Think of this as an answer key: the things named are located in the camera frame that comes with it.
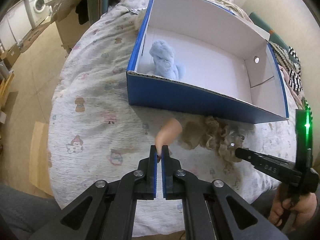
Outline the person's right hand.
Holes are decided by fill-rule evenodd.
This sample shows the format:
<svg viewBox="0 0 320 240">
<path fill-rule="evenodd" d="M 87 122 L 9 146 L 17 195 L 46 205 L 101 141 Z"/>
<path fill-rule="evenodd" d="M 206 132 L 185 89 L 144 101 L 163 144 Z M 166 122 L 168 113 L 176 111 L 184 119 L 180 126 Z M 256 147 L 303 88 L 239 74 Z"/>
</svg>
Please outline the person's right hand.
<svg viewBox="0 0 320 240">
<path fill-rule="evenodd" d="M 300 196 L 299 202 L 295 206 L 291 206 L 291 199 L 280 200 L 280 189 L 277 190 L 274 197 L 268 220 L 275 226 L 283 223 L 281 216 L 285 210 L 295 211 L 296 218 L 292 225 L 292 229 L 297 229 L 306 224 L 316 213 L 318 201 L 315 193 L 308 193 Z"/>
</svg>

